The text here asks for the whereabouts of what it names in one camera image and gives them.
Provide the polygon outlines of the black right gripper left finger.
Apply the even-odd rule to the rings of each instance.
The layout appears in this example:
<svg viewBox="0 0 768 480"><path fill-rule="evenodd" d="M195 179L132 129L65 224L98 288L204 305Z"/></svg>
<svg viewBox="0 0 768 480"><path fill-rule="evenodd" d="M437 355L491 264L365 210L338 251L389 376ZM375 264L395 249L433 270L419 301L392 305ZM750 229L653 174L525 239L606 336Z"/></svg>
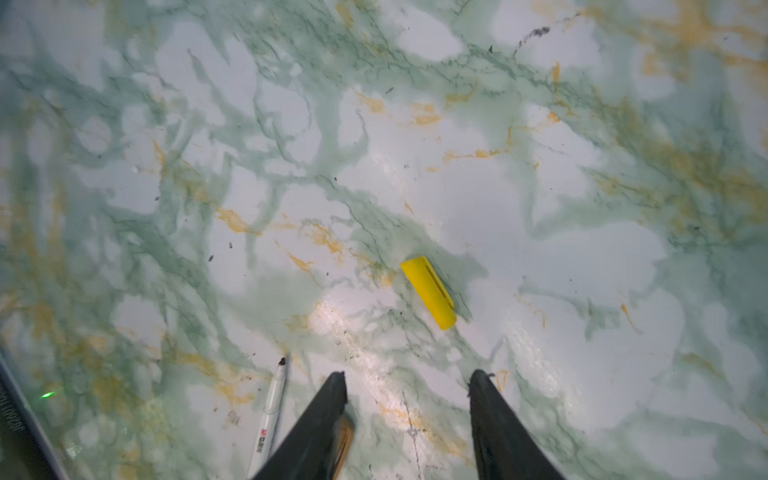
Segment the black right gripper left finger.
<svg viewBox="0 0 768 480"><path fill-rule="evenodd" d="M345 374L331 373L253 479L331 479L337 423L347 401Z"/></svg>

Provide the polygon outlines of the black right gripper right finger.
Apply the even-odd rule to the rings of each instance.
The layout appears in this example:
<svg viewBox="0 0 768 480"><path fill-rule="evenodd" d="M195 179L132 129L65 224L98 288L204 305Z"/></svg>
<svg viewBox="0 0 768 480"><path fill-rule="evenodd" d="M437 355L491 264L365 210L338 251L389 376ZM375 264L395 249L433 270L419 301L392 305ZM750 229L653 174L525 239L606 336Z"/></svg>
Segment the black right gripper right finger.
<svg viewBox="0 0 768 480"><path fill-rule="evenodd" d="M473 372L469 399L479 479L564 479L485 371Z"/></svg>

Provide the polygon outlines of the yellow pen cap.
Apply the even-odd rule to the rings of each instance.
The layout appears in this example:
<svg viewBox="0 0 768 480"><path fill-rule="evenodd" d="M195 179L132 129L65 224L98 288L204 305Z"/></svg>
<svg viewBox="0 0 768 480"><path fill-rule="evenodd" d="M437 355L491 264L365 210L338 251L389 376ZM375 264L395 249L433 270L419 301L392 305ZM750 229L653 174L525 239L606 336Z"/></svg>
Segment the yellow pen cap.
<svg viewBox="0 0 768 480"><path fill-rule="evenodd" d="M438 327L452 328L457 321L455 305L431 262L420 256L402 262L400 268Z"/></svg>

